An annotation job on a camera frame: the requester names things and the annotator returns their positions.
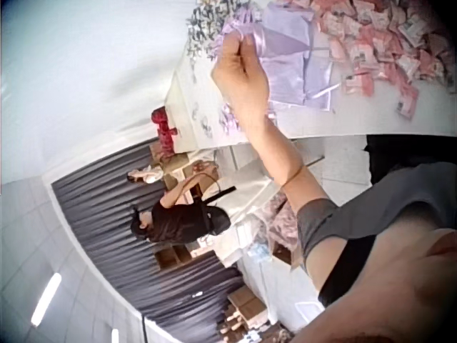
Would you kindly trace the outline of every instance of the black curtain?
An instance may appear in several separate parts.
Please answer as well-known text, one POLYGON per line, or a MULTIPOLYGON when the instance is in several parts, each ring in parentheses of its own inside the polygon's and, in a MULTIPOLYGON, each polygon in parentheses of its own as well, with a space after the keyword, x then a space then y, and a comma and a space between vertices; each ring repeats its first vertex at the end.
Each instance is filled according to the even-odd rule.
POLYGON ((130 206, 150 209, 164 184, 132 184, 126 173, 151 162, 151 141, 96 161, 54 182, 66 220, 88 256, 113 287, 148 319, 182 342, 217 342, 227 295, 243 284, 235 268, 213 253, 165 272, 157 246, 130 232, 130 206))

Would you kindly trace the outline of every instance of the white table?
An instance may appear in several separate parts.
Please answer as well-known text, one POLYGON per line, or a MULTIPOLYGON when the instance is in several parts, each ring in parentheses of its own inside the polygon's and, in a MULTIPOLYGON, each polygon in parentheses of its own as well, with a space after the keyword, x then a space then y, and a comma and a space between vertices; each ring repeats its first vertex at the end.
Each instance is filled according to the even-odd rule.
MULTIPOLYGON (((318 50, 328 46, 325 34, 314 37, 314 56, 327 58, 328 52, 318 50)), ((176 69, 165 105, 170 127, 176 127, 175 151, 184 152, 246 143, 242 132, 226 135, 219 124, 224 103, 211 80, 214 63, 201 57, 195 66, 197 83, 192 81, 189 58, 184 54, 176 69), (196 118, 193 111, 198 104, 196 118), (205 135, 200 121, 206 117, 212 137, 205 135)), ((348 68, 334 65, 331 84, 341 81, 348 68)), ((355 134, 430 134, 457 136, 457 96, 444 87, 426 81, 415 81, 419 91, 418 106, 412 120, 396 113, 399 93, 386 81, 375 82, 372 97, 332 91, 331 110, 320 111, 304 106, 276 106, 279 129, 289 138, 309 136, 341 136, 355 134)))

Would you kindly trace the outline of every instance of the hand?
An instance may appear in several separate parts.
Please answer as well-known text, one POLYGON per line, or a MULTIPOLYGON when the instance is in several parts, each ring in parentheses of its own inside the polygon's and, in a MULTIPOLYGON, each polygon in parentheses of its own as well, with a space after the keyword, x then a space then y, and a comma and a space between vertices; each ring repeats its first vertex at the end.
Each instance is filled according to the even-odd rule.
POLYGON ((243 129, 263 123, 268 109, 268 79, 252 35, 243 41, 236 31, 226 35, 211 75, 243 129))

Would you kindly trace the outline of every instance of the cardboard box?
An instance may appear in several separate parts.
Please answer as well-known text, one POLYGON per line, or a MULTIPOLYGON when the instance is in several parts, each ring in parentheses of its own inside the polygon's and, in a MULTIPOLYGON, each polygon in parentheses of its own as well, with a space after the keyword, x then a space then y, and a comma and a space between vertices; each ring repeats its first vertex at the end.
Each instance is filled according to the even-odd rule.
POLYGON ((228 295, 228 300, 230 300, 238 311, 240 310, 240 307, 255 298, 256 295, 246 285, 228 295))
POLYGON ((303 254, 301 252, 300 244, 298 244, 297 247, 291 252, 284 245, 269 237, 268 246, 271 255, 284 262, 285 264, 291 266, 291 270, 294 270, 303 264, 303 254))
POLYGON ((249 329, 259 328, 268 321, 268 310, 257 297, 240 307, 239 312, 249 329))

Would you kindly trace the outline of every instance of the fluorescent light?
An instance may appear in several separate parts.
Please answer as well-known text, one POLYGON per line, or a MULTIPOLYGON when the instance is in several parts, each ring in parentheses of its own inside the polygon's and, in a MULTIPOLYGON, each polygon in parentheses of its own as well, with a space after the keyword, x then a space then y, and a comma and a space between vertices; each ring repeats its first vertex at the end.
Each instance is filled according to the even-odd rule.
POLYGON ((59 273, 55 273, 44 289, 43 295, 41 295, 40 301, 38 302, 38 305, 36 305, 34 315, 31 316, 31 323, 35 325, 35 327, 39 326, 41 320, 43 320, 44 314, 46 313, 52 298, 59 288, 60 281, 62 281, 61 275, 59 273))
POLYGON ((119 330, 113 329, 111 331, 111 343, 119 343, 119 330))

